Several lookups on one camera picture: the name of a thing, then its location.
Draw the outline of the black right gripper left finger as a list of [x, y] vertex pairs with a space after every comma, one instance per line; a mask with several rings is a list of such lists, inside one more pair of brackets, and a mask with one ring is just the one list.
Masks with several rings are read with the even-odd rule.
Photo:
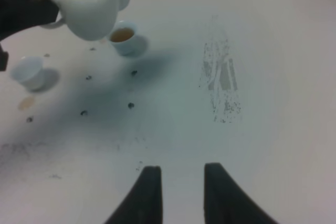
[[159, 166], [146, 166], [106, 223], [161, 224], [162, 222], [162, 171]]

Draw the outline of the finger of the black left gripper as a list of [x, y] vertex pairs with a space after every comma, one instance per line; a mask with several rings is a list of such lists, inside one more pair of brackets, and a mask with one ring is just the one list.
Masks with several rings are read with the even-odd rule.
[[58, 12], [50, 0], [1, 0], [1, 40], [24, 29], [53, 23]]

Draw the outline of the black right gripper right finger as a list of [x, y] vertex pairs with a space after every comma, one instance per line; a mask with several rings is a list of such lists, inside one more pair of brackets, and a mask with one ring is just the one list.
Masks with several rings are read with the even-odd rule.
[[276, 223], [230, 177], [220, 163], [204, 167], [205, 223]]

